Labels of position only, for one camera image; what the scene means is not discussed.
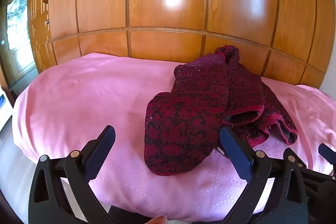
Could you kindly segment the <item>person's left hand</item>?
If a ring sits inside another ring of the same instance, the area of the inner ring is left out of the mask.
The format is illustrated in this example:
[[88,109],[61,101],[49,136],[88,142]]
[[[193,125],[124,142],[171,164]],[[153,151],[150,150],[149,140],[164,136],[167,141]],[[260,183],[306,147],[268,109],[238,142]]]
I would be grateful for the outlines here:
[[145,224],[168,224],[167,216],[158,216],[152,218],[150,221],[148,221]]

